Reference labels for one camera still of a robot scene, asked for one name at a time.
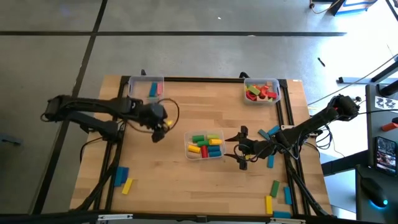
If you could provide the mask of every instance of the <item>gray floor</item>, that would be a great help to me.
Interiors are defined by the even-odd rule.
[[[0,31],[91,31],[101,1],[0,0]],[[317,5],[317,9],[327,5]],[[347,32],[344,37],[97,37],[79,96],[97,97],[104,75],[252,77],[301,79],[307,101],[341,88],[340,76],[361,77],[398,53],[398,22],[386,3],[367,13],[315,15],[305,1],[109,1],[101,31]],[[0,133],[22,138],[22,147],[0,146],[0,213],[26,213],[35,199],[58,124],[43,123],[47,99],[70,94],[89,37],[0,35]],[[342,94],[364,96],[364,86]],[[313,113],[328,99],[312,105]],[[362,141],[347,133],[361,127]],[[366,148],[364,117],[332,124],[336,150]],[[44,212],[68,210],[86,134],[72,125]],[[333,150],[323,152],[340,157]]]

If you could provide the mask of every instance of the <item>clear plastic bin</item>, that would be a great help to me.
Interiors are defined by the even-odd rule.
[[[162,93],[159,95],[156,93],[154,97],[151,97],[149,92],[154,82],[161,83]],[[149,77],[146,75],[130,77],[128,91],[131,98],[142,99],[144,103],[158,102],[164,97],[164,77]]]
[[[199,154],[198,154],[198,157],[190,157],[189,155],[190,155],[192,152],[189,152],[189,151],[188,151],[188,145],[192,144],[192,145],[196,146],[196,143],[193,143],[193,141],[192,141],[192,136],[204,135],[204,136],[205,136],[205,140],[208,140],[208,139],[207,139],[207,135],[208,135],[208,134],[216,134],[216,135],[218,135],[218,136],[220,137],[220,139],[223,141],[223,143],[221,143],[221,145],[220,145],[221,155],[218,156],[218,157],[207,157],[207,158],[202,158],[202,157],[201,157],[201,154],[199,153]],[[224,134],[223,134],[223,131],[220,130],[220,129],[203,130],[203,131],[189,131],[189,132],[186,132],[186,133],[184,134],[184,141],[185,141],[185,144],[184,144],[184,145],[185,145],[185,147],[184,147],[184,148],[185,148],[185,149],[184,149],[184,150],[185,150],[185,157],[186,157],[187,159],[190,159],[190,160],[221,158],[221,157],[224,156],[224,154],[225,154],[225,152],[226,152]]]
[[[272,91],[277,94],[277,98],[269,102],[267,100],[257,100],[251,101],[246,97],[245,86],[246,85],[259,85],[263,86],[267,82],[272,82]],[[268,105],[272,106],[276,104],[280,100],[280,88],[279,88],[279,81],[275,78],[245,78],[243,82],[243,98],[244,102],[251,105]]]

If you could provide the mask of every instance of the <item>wooden table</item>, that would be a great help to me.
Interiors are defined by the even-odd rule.
[[[117,96],[120,76],[105,76],[100,99]],[[295,124],[309,118],[303,85],[300,80],[287,80]],[[187,131],[222,129],[225,138],[236,135],[241,125],[249,128],[249,138],[262,140],[257,131],[278,125],[275,106],[248,106],[243,103],[242,83],[165,82],[165,97],[180,106],[178,125],[158,143],[150,134],[126,128],[120,166],[129,167],[134,179],[128,195],[122,187],[114,189],[112,210],[129,213],[169,213],[204,215],[265,216],[264,197],[271,192],[274,180],[280,181],[273,209],[291,211],[285,204],[283,187],[287,186],[284,158],[275,155],[274,168],[267,168],[267,159],[249,163],[248,170],[230,157],[207,161],[189,161],[184,154],[183,135]],[[285,112],[282,97],[282,111]],[[175,120],[175,105],[165,103],[170,119]],[[96,118],[109,120],[107,114]],[[91,133],[88,141],[98,138]],[[227,153],[233,153],[235,142],[227,142]],[[76,208],[97,184],[103,162],[105,142],[86,146],[70,208]],[[318,152],[303,146],[301,152],[307,188],[317,202],[331,213]],[[104,208],[108,186],[103,190],[100,208]],[[296,187],[298,209],[302,200]]]

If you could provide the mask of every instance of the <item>blue block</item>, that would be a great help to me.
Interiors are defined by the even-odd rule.
[[[273,127],[271,130],[268,131],[269,136],[273,136],[275,133],[279,131],[280,127],[279,125]]]
[[[269,134],[266,133],[263,129],[260,129],[258,132],[262,137],[264,137],[266,140],[271,140],[271,138],[269,137]]]
[[[273,155],[268,156],[267,167],[268,168],[274,168],[274,156]]]
[[[207,150],[208,150],[208,152],[220,151],[220,146],[208,146]]]
[[[123,174],[123,167],[118,167],[118,169],[116,170],[116,178],[114,179],[115,187],[122,186],[122,174]]]
[[[274,215],[272,217],[274,217],[274,218],[291,218],[292,215],[289,212],[274,211]]]
[[[152,85],[150,86],[150,91],[149,91],[149,96],[150,97],[155,97],[156,96],[156,89],[157,89],[157,83],[153,82]]]
[[[122,167],[122,184],[125,184],[127,181],[127,178],[129,177],[129,168],[128,167]]]
[[[218,157],[218,156],[221,156],[221,151],[209,152],[209,157]]]
[[[290,188],[284,187],[284,192],[285,192],[285,203],[287,205],[291,205],[292,204],[292,196],[290,195]]]

